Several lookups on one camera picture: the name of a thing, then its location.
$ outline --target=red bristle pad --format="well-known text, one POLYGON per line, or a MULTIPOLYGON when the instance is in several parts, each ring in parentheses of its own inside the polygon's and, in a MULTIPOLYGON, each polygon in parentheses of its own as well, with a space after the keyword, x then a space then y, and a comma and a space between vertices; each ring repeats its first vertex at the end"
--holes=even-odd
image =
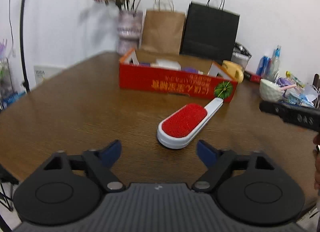
POLYGON ((169 136, 182 138, 207 116, 208 112, 198 104, 187 104, 179 112, 162 123, 162 130, 169 136))

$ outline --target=white electrical outlet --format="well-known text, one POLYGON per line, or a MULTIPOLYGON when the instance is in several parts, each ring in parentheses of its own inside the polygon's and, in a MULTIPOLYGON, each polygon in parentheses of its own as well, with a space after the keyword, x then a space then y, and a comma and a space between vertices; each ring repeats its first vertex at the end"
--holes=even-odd
POLYGON ((43 81, 60 73, 64 68, 56 68, 50 66, 34 66, 36 84, 41 84, 43 81))

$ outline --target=plastic bottle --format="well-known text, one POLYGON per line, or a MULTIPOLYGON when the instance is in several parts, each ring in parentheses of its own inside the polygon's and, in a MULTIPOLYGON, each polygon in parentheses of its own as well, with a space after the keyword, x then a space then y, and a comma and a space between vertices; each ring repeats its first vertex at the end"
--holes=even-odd
POLYGON ((292 80, 293 82, 295 82, 297 86, 301 88, 305 88, 306 85, 303 82, 301 82, 297 77, 295 77, 293 74, 291 74, 289 71, 285 73, 285 76, 290 80, 292 80))
POLYGON ((273 57, 270 60, 270 67, 268 70, 268 80, 274 82, 278 76, 279 66, 280 66, 280 51, 281 46, 278 45, 273 57))
POLYGON ((271 58, 264 55, 260 60, 256 75, 264 77, 268 73, 268 66, 270 63, 271 58))

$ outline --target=white wall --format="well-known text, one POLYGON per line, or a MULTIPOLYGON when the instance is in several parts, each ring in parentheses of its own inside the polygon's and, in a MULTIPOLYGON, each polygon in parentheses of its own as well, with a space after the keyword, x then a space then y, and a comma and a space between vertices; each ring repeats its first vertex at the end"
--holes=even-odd
MULTIPOLYGON (((175 9, 187 11, 191 0, 174 0, 175 9)), ((193 0, 206 3, 207 0, 193 0)), ((19 50, 21 0, 12 0, 12 25, 17 57, 11 58, 14 83, 22 82, 19 50)), ((153 0, 143 0, 141 9, 153 0)), ((292 71, 311 82, 320 72, 319 0, 226 0, 225 9, 240 14, 237 41, 253 54, 248 68, 255 71, 260 58, 282 45, 281 71, 292 71)), ((33 65, 67 67, 105 50, 116 48, 117 9, 92 0, 26 0, 24 44, 30 86, 33 65)), ((10 39, 8 0, 0 0, 0 39, 10 39)))

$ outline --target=black paper bag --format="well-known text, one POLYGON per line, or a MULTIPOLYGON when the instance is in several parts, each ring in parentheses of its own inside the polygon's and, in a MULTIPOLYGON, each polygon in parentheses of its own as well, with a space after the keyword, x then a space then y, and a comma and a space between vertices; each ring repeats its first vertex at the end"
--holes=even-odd
POLYGON ((231 60, 239 15, 191 2, 180 53, 212 59, 222 64, 231 60))

